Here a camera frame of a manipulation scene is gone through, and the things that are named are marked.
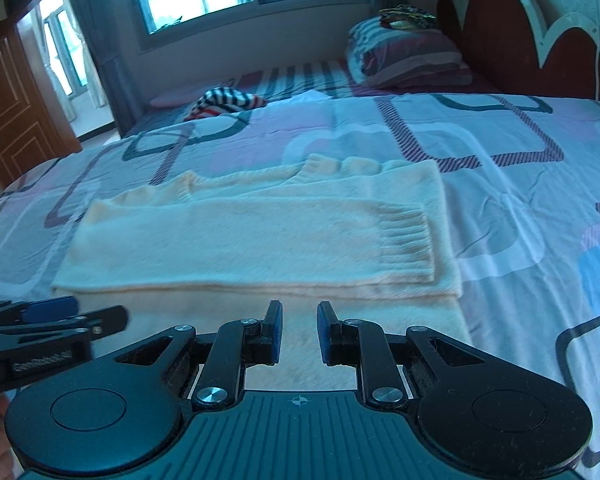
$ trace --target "striped cloth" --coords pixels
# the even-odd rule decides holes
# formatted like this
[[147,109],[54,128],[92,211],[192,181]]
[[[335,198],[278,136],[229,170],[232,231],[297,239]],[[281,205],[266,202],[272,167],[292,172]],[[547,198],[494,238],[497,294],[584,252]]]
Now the striped cloth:
[[183,122],[253,110],[266,105],[267,102],[256,94],[241,92],[229,87],[212,88],[198,99],[190,114],[183,119]]
[[289,99],[308,90],[323,92],[334,99],[354,97],[355,82],[344,60],[317,61],[288,67],[260,70],[236,76],[227,86],[259,95],[267,101]]

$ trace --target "metal screw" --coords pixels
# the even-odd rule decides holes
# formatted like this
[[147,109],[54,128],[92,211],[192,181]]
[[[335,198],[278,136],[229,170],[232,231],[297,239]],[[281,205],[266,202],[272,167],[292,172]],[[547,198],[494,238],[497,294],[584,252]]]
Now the metal screw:
[[242,323],[242,326],[244,327],[244,335],[257,335],[260,331],[260,322],[257,319],[253,319],[253,317],[241,319],[240,323]]
[[216,386],[208,386],[198,390],[196,397],[205,404],[218,404],[228,397],[226,390]]
[[404,397],[398,388],[392,388],[390,386],[376,388],[373,390],[373,393],[371,393],[371,396],[378,402],[385,402],[387,404],[399,402]]

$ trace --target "floor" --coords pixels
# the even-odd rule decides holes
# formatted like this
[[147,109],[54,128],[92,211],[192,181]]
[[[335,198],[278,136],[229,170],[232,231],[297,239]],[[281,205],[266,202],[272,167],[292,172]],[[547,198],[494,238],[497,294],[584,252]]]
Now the floor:
[[89,92],[79,95],[72,101],[78,117],[71,122],[76,137],[87,134],[96,128],[113,122],[113,115],[108,106],[95,108]]
[[116,142],[117,140],[120,140],[120,134],[118,133],[118,131],[109,130],[108,132],[104,132],[99,136],[93,137],[93,139],[81,142],[80,145],[84,150],[88,150],[90,148],[99,148],[100,146]]

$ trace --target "pillowcase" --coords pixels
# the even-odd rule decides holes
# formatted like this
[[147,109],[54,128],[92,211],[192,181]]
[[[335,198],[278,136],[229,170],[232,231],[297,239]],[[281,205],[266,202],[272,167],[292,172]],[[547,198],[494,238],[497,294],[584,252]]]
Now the pillowcase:
[[416,86],[467,86],[474,82],[474,73],[463,61],[459,68],[447,72],[434,72],[411,77],[395,85],[396,88],[414,88]]
[[362,86],[391,88],[462,66],[462,54],[440,30],[394,30],[370,18],[349,31],[347,64]]

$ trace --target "wooden door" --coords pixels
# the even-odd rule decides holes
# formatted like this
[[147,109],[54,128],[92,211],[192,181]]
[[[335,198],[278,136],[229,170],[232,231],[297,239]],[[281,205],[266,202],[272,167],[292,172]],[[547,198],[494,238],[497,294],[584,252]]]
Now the wooden door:
[[0,22],[0,183],[8,186],[46,160],[81,150],[49,115],[16,27]]

